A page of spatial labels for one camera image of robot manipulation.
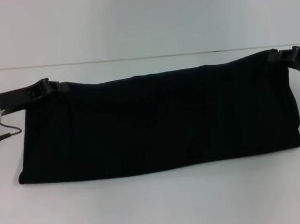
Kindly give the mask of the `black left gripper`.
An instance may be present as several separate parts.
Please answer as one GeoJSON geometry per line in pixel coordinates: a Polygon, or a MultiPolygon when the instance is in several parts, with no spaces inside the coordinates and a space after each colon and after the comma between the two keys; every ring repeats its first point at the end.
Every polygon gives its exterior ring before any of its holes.
{"type": "Polygon", "coordinates": [[[68,92],[67,82],[54,82],[45,78],[29,87],[0,93],[0,110],[2,114],[14,113],[29,108],[33,101],[51,94],[66,92],[68,92]]]}

